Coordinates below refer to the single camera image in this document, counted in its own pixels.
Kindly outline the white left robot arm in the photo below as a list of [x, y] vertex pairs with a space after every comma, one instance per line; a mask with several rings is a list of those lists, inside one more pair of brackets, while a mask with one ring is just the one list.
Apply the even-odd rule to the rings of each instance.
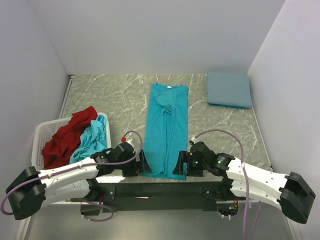
[[82, 199], [85, 202], [108, 199], [98, 177], [121, 170], [123, 177], [151, 173], [144, 151], [134, 151], [128, 142], [107, 148], [76, 163], [47, 170], [28, 167], [6, 189], [10, 214], [16, 220], [26, 219], [50, 204]]

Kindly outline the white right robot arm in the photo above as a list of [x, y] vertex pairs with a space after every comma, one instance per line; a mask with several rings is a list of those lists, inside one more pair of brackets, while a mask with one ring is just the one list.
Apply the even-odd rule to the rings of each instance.
[[296, 172], [275, 173], [242, 163], [227, 153], [214, 153], [201, 141], [194, 143], [190, 151], [179, 152], [172, 173], [201, 177], [204, 171], [222, 177], [218, 187], [202, 191], [208, 200], [229, 201], [248, 197], [280, 209], [287, 218], [299, 224], [308, 221], [316, 194]]

